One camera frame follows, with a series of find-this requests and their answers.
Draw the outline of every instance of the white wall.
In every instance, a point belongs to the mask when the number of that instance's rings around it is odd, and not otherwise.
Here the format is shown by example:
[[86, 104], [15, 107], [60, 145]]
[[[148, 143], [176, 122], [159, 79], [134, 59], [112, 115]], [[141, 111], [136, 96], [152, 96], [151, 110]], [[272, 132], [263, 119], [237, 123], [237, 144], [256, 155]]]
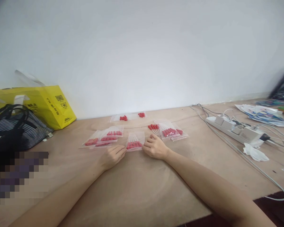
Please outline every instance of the white wall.
[[0, 88], [15, 69], [78, 118], [266, 95], [284, 73], [284, 0], [5, 0]]

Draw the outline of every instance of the forearm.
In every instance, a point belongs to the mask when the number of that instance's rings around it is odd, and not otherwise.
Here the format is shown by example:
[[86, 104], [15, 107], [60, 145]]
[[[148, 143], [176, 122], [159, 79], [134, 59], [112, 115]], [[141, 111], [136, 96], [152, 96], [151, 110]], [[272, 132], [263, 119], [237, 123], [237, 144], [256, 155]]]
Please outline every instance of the forearm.
[[11, 227], [56, 227], [89, 186], [104, 172], [96, 164], [68, 181], [13, 222]]
[[230, 223], [251, 221], [254, 224], [251, 219], [257, 215], [263, 216], [262, 224], [270, 226], [271, 221], [244, 192], [211, 170], [171, 150], [165, 161], [201, 200]]

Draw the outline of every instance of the hand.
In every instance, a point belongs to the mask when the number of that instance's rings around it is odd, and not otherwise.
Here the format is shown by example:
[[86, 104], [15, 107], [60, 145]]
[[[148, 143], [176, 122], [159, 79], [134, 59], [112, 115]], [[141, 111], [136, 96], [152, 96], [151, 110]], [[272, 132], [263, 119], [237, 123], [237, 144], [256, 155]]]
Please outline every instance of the hand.
[[150, 157], [162, 160], [165, 160], [170, 152], [170, 149], [155, 134], [150, 135], [147, 142], [142, 145], [142, 150]]
[[116, 145], [108, 148], [105, 153], [100, 157], [99, 163], [104, 171], [109, 170], [118, 164], [125, 156], [126, 149], [122, 145]]

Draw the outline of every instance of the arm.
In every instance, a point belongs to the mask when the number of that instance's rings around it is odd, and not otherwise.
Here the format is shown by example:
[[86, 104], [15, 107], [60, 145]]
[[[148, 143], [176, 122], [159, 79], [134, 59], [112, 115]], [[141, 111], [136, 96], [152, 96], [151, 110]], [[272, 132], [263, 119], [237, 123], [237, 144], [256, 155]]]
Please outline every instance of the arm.
[[68, 181], [56, 191], [15, 220], [10, 227], [56, 227], [76, 202], [106, 170], [112, 168], [125, 156], [124, 146], [113, 146], [100, 157], [94, 166]]
[[165, 160], [188, 186], [217, 214], [235, 227], [275, 227], [243, 191], [197, 162], [165, 146], [152, 134], [142, 149], [151, 157]]

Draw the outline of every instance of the white tissue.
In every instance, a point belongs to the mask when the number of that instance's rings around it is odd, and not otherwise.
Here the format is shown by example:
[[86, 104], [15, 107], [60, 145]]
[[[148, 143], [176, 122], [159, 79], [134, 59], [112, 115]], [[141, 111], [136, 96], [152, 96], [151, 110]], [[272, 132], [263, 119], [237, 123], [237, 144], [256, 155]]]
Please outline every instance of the white tissue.
[[244, 153], [250, 155], [255, 161], [269, 161], [269, 158], [258, 149], [253, 148], [249, 143], [244, 143]]

